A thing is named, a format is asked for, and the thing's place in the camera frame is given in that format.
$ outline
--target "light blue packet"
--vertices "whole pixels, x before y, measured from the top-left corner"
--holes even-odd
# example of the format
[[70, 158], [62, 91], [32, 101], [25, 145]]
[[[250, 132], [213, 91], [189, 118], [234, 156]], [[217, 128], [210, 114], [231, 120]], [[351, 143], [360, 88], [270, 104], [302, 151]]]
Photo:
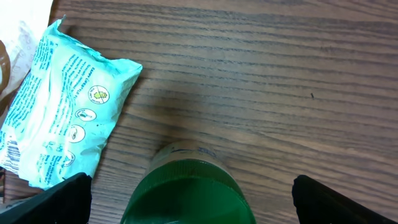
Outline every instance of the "light blue packet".
[[42, 189], [79, 172], [94, 176], [101, 150], [142, 70], [45, 31], [0, 131], [0, 166]]

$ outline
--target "green lid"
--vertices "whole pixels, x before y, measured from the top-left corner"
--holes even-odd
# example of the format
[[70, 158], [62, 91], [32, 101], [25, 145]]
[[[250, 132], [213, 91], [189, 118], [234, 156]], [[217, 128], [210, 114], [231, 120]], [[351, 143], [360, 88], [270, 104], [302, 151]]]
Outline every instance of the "green lid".
[[213, 164], [196, 159], [169, 162], [137, 186], [122, 224], [254, 224], [234, 179]]

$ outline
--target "wood grain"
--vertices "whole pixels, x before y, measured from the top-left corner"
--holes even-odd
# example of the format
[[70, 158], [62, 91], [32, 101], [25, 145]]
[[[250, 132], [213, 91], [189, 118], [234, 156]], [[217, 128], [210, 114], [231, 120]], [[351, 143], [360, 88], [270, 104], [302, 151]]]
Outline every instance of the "wood grain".
[[118, 223], [162, 146], [224, 159], [258, 223], [298, 223], [307, 174], [398, 221], [398, 1], [61, 0], [52, 18], [144, 66], [103, 151], [90, 223]]

